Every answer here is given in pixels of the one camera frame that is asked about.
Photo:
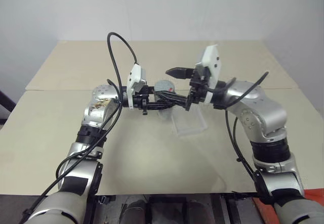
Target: beige table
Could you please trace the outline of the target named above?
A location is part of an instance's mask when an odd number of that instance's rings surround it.
[[[150,83],[166,79],[170,67],[193,67],[199,53],[213,42],[134,42]],[[219,42],[221,79],[236,76],[264,81],[268,96],[288,112],[288,140],[296,155],[305,188],[323,188],[323,120],[296,83],[260,42]],[[132,60],[121,44],[114,51],[122,78]],[[54,180],[58,163],[75,141],[91,90],[114,78],[104,42],[59,43],[27,86],[0,131],[0,194],[37,195]],[[188,89],[188,81],[177,83]],[[105,144],[99,193],[211,193],[254,191],[243,166],[236,162],[225,128],[224,112],[202,106],[208,129],[178,137],[171,122],[156,112],[142,116],[124,109]],[[251,162],[251,146],[241,126],[237,138]]]
[[[173,67],[193,68],[208,45],[219,44],[222,61],[220,79],[256,81],[265,71],[270,74],[263,88],[297,88],[296,83],[258,41],[245,42],[131,42],[138,62],[146,69],[149,85],[171,80],[178,90],[188,90],[188,80],[176,80],[165,74]],[[133,66],[133,57],[121,42],[112,44],[123,85]],[[92,90],[117,81],[106,42],[59,42],[27,90]]]
[[[288,140],[305,188],[323,188],[323,121],[299,89],[267,89],[288,112]],[[55,169],[74,142],[91,91],[27,91],[0,131],[0,194],[37,195],[54,180]],[[178,137],[155,111],[123,109],[104,146],[99,193],[157,194],[254,191],[236,162],[224,112],[202,106],[208,129]],[[241,126],[239,146],[251,162]]]

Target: wire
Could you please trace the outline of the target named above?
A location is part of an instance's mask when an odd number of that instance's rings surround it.
[[[112,82],[110,79],[107,79],[107,82],[108,82],[108,84],[114,86],[114,88],[115,88],[115,90],[116,90],[116,93],[117,93],[117,96],[118,96],[118,98],[119,98],[119,97],[120,97],[119,90],[118,90],[117,86],[115,85],[115,83]],[[102,123],[102,125],[101,125],[100,128],[99,128],[98,133],[101,132],[101,130],[105,127],[105,125],[109,122],[109,120],[112,118],[112,116],[116,113],[117,110],[118,110],[118,107],[114,110],[114,112],[111,114],[111,116],[108,117],[108,118],[107,118],[107,119]],[[77,152],[77,153],[75,153],[75,154],[73,154],[73,155],[71,155],[71,156],[68,156],[68,157],[65,158],[63,161],[61,161],[61,163],[60,163],[60,164],[58,165],[58,167],[56,168],[56,172],[55,172],[55,176],[56,176],[56,178],[59,177],[60,169],[61,169],[61,167],[64,165],[65,162],[67,162],[68,160],[70,160],[70,159],[72,159],[72,158],[75,158],[75,157],[78,157],[78,156],[84,154],[87,150],[88,150],[88,148],[86,148],[85,150],[83,150],[83,151],[81,151],[81,152]]]
[[[111,124],[111,126],[109,127],[109,129],[100,137],[100,139],[93,144],[92,146],[90,146],[86,153],[80,157],[71,167],[69,167],[65,172],[63,172],[54,182],[51,183],[51,185],[37,198],[37,200],[33,203],[33,205],[25,210],[23,212],[23,218],[21,219],[21,221],[19,223],[24,223],[25,221],[27,221],[27,219],[29,218],[29,216],[32,214],[32,212],[34,211],[34,209],[37,207],[37,205],[42,201],[42,199],[46,196],[46,194],[56,185],[58,184],[68,173],[70,173],[84,158],[86,158],[88,156],[88,154],[106,137],[106,135],[111,131],[111,129],[115,126],[120,113],[122,112],[122,105],[119,104],[118,105],[118,113],[117,116],[115,118],[115,120],[113,121],[113,123]]]
[[[111,43],[110,43],[110,37],[112,35],[115,35],[117,36],[118,38],[120,38],[125,44],[126,46],[131,50],[133,56],[134,56],[134,60],[135,60],[135,63],[137,63],[137,59],[136,59],[136,56],[135,56],[135,53],[133,51],[133,49],[130,47],[130,45],[125,41],[124,38],[122,38],[119,34],[115,33],[115,32],[111,32],[108,34],[107,36],[107,45],[108,45],[108,49],[109,49],[109,54],[110,54],[110,58],[111,58],[111,61],[112,61],[112,64],[113,64],[113,67],[115,69],[115,72],[116,72],[116,76],[117,76],[117,80],[118,80],[118,85],[119,85],[119,92],[121,92],[119,95],[119,102],[118,102],[118,106],[116,108],[116,110],[108,117],[107,121],[109,121],[113,116],[114,114],[117,112],[118,110],[118,113],[117,113],[117,116],[116,118],[114,119],[114,121],[111,123],[110,127],[107,129],[107,131],[93,144],[91,145],[89,148],[87,148],[86,152],[84,153],[84,155],[82,155],[75,163],[72,164],[72,166],[70,166],[65,172],[63,172],[54,182],[52,182],[48,188],[36,199],[36,201],[32,204],[32,206],[29,208],[29,209],[26,209],[24,212],[23,212],[23,217],[22,219],[20,220],[19,224],[23,224],[24,222],[26,222],[28,220],[28,218],[30,217],[30,215],[33,213],[33,211],[35,210],[35,208],[38,206],[38,204],[43,200],[43,198],[46,196],[46,194],[56,185],[58,184],[68,173],[70,173],[83,159],[85,159],[89,153],[107,136],[107,134],[112,130],[112,128],[115,126],[115,124],[117,123],[119,117],[120,117],[120,114],[122,112],[122,102],[123,102],[123,90],[122,90],[122,81],[120,79],[120,74],[119,74],[119,71],[118,71],[118,67],[117,67],[117,64],[116,64],[116,61],[115,61],[115,58],[114,58],[114,55],[113,55],[113,52],[112,52],[112,49],[111,49]]]
[[[144,197],[145,201],[146,201],[146,202],[148,203],[148,200],[147,200],[146,196],[145,196],[145,195],[143,195],[143,197]]]
[[[228,135],[230,138],[230,141],[232,143],[232,146],[238,156],[239,161],[242,162],[243,166],[245,167],[245,169],[247,170],[248,174],[250,175],[251,179],[254,181],[254,177],[253,177],[253,170],[251,168],[251,166],[248,164],[248,162],[245,160],[244,156],[242,155],[241,151],[238,148],[237,142],[234,141],[234,138],[232,136],[232,132],[229,126],[229,120],[228,120],[228,111],[225,110],[225,121],[226,121],[226,127],[227,127],[227,131],[228,131]]]
[[[119,214],[119,218],[118,218],[118,224],[120,223],[120,220],[122,218],[122,215],[123,215],[123,212],[125,210],[125,207],[126,207],[126,203],[127,203],[127,200],[130,198],[130,196],[127,197],[127,199],[125,200],[125,202],[123,203],[123,205],[121,206],[121,210],[120,210],[120,214]]]
[[[237,125],[237,120],[238,118],[236,117],[235,120],[234,120],[234,125],[233,125],[233,140],[234,140],[234,144],[236,146],[236,149],[240,155],[240,160],[243,162],[243,163],[246,163],[247,167],[249,168],[249,170],[251,172],[254,172],[253,169],[251,168],[251,166],[248,164],[248,162],[246,161],[246,159],[244,158],[242,152],[240,151],[238,145],[237,145],[237,141],[236,141],[236,125]]]
[[[236,81],[236,78],[232,78],[229,82],[226,83],[225,87],[219,88],[219,89],[211,89],[208,87],[208,85],[205,85],[205,88],[207,91],[212,92],[212,93],[220,93],[226,91],[228,88],[230,88],[234,82]]]
[[[119,35],[119,34],[116,33],[116,32],[110,32],[110,33],[108,34],[108,36],[107,36],[108,49],[109,49],[109,53],[110,53],[110,57],[111,57],[112,62],[114,63],[114,61],[115,61],[115,58],[114,58],[114,56],[113,56],[112,49],[111,49],[111,43],[110,43],[110,38],[111,38],[113,35],[116,36],[116,37],[118,37],[120,40],[122,40],[123,43],[125,43],[125,45],[126,45],[126,46],[128,47],[128,49],[131,51],[131,53],[132,53],[132,55],[133,55],[133,57],[134,57],[134,64],[138,64],[138,62],[137,62],[137,58],[136,58],[136,55],[135,55],[135,53],[134,53],[132,47],[128,44],[128,42],[127,42],[127,41],[126,41],[126,40],[125,40],[121,35]]]
[[[187,99],[185,96],[170,93],[169,91],[159,91],[157,95],[162,101],[178,106],[184,106]]]
[[[269,72],[264,73],[250,88],[248,88],[247,91],[245,91],[245,93],[243,93],[239,98],[237,98],[236,100],[234,100],[233,102],[229,103],[226,107],[230,107],[233,106],[234,104],[238,103],[239,101],[241,101],[246,95],[248,95],[254,88],[256,88],[259,84],[261,84],[263,82],[263,80],[267,77],[267,75],[269,74]]]

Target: table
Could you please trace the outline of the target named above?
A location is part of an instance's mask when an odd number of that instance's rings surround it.
[[[188,90],[188,80],[176,80],[165,74],[173,67],[193,68],[208,45],[218,44],[222,69],[220,80],[232,77],[256,81],[265,71],[270,74],[263,88],[297,88],[297,84],[259,41],[225,42],[130,42],[139,64],[146,69],[149,85],[158,80],[170,80],[178,90]],[[133,67],[133,57],[122,42],[112,48],[122,83]],[[106,84],[109,78],[117,82],[105,42],[59,42],[26,90],[93,90]]]

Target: white wall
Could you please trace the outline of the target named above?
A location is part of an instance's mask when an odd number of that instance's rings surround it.
[[[0,0],[0,89],[17,101],[57,40],[104,40],[109,31],[130,40],[262,39],[322,107],[322,6],[322,0]]]

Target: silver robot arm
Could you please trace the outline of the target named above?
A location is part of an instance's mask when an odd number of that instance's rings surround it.
[[[93,91],[93,97],[85,110],[81,128],[76,141],[71,145],[68,157],[82,152],[97,141],[111,124],[103,126],[104,121],[117,108],[117,93],[113,86],[102,85]],[[95,147],[88,157],[82,160],[60,182],[59,190],[45,198],[31,214],[27,224],[81,224],[84,221],[88,196],[98,191],[106,138]],[[66,161],[59,176],[78,159],[78,156]]]
[[[252,83],[235,82],[225,93],[224,103],[241,96]],[[324,209],[307,200],[294,155],[289,151],[286,111],[257,86],[227,109],[242,123],[251,142],[256,189],[260,199],[272,204],[281,223],[324,223]]]
[[[226,109],[239,119],[252,145],[257,170],[251,175],[260,200],[273,205],[281,223],[324,223],[323,207],[304,198],[295,157],[288,147],[286,111],[260,86],[250,91],[254,85],[250,82],[219,81],[220,67],[217,46],[208,46],[195,69],[176,67],[166,73],[190,79],[188,97],[182,100],[186,110],[192,103],[212,103],[215,109]]]

